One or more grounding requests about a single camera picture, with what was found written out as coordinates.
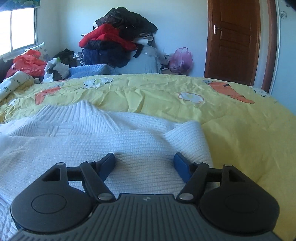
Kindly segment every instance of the door handle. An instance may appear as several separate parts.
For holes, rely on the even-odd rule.
[[[217,25],[214,25],[214,34],[217,34],[217,29],[219,29],[220,31],[222,31],[222,28],[218,28]]]

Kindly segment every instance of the wooden door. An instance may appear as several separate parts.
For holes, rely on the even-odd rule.
[[[209,0],[205,77],[253,85],[259,44],[259,0]]]

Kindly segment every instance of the window frame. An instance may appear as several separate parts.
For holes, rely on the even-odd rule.
[[[34,38],[35,38],[35,43],[18,48],[18,49],[13,49],[12,47],[12,11],[10,11],[10,52],[5,53],[3,55],[0,55],[0,58],[3,59],[10,59],[12,57],[15,57],[19,54],[22,54],[26,49],[33,48],[38,45],[38,40],[37,40],[37,8],[34,8]]]

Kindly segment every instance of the curtain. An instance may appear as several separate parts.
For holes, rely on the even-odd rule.
[[[40,0],[0,0],[0,12],[28,7],[40,7]]]

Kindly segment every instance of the windowsill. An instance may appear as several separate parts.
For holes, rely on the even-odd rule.
[[[0,56],[0,58],[3,58],[3,60],[6,62],[7,60],[14,59],[16,56],[24,53],[25,50],[34,48],[36,46],[37,46],[37,44],[30,45],[30,46],[25,46],[24,48],[13,51],[12,54],[11,53],[3,54],[3,55]]]

